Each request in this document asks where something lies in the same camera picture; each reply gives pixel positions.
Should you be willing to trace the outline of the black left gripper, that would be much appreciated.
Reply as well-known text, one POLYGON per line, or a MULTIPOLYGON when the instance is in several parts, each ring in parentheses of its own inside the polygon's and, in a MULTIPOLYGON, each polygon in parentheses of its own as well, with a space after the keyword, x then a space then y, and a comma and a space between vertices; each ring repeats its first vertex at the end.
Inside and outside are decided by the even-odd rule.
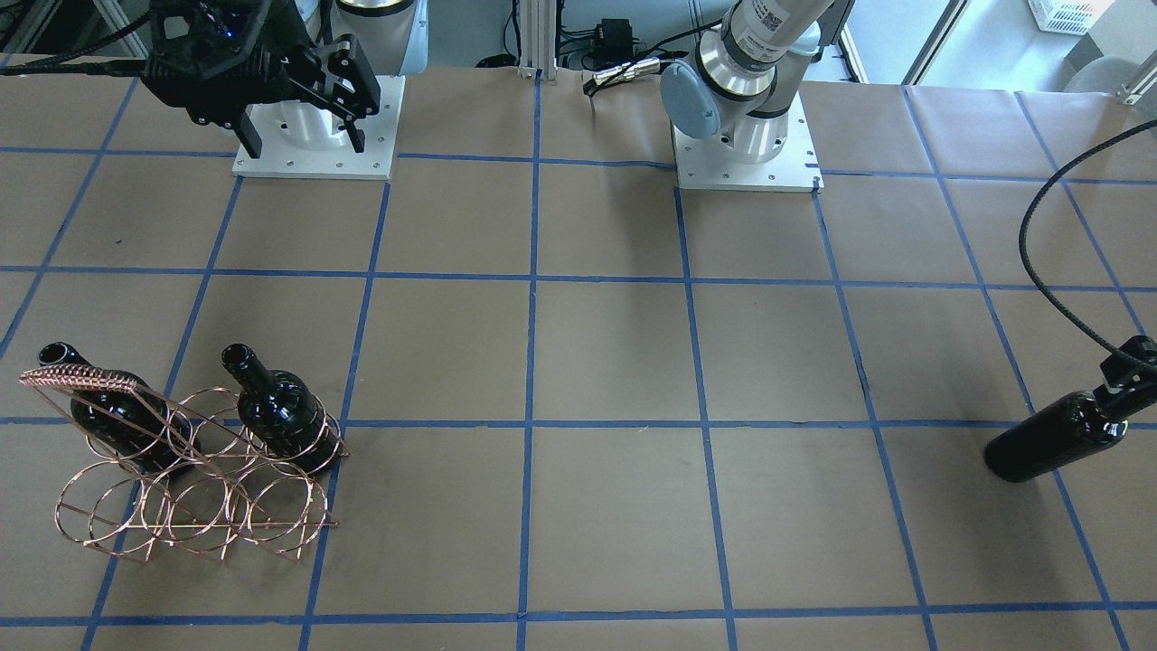
MULTIPOLYGON (((184 109, 193 123, 213 123, 237 133, 249 160, 260 160, 263 139, 249 108, 288 99, 292 82, 274 61, 263 34, 274 1, 150 1, 152 50, 140 77, 169 108, 184 109)), ((364 151, 364 99, 327 98, 353 151, 364 151)))

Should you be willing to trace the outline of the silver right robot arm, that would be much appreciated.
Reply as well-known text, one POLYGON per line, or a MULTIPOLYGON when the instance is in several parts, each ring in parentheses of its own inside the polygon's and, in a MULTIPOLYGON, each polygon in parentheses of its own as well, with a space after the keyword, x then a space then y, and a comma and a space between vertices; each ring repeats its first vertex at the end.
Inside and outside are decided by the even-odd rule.
POLYGON ((396 136, 405 77, 428 61, 426 1, 274 1, 263 34, 292 82, 283 136, 305 151, 364 151, 358 123, 396 136))

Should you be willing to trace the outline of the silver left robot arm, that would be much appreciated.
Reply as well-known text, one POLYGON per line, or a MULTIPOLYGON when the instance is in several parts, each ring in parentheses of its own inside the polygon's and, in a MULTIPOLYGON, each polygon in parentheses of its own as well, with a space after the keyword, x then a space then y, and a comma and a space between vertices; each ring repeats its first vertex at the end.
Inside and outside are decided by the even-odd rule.
MULTIPOLYGON (((827 8, 737 1, 677 61, 650 49, 582 91, 657 71, 683 135, 723 136, 749 164, 771 160, 776 146, 757 145, 757 132, 793 106, 827 8)), ((236 173, 386 176, 405 81, 428 65, 425 1, 152 1, 143 17, 150 51, 132 73, 192 123, 231 132, 236 173)))

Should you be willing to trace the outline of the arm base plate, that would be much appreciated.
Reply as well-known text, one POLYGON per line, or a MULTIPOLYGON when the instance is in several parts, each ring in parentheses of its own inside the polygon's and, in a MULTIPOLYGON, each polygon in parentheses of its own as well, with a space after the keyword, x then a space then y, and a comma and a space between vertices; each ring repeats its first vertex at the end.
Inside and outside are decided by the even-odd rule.
POLYGON ((744 116, 730 132, 703 139, 671 127, 671 136, 679 188, 778 193, 825 188, 799 94, 784 114, 744 116))
POLYGON ((400 124, 406 77, 377 77, 381 111, 358 120, 364 151, 354 151, 342 120, 300 99, 249 109, 263 141, 261 156, 237 151, 233 173, 239 177, 302 178, 302 180, 388 182, 392 177, 395 145, 400 124))

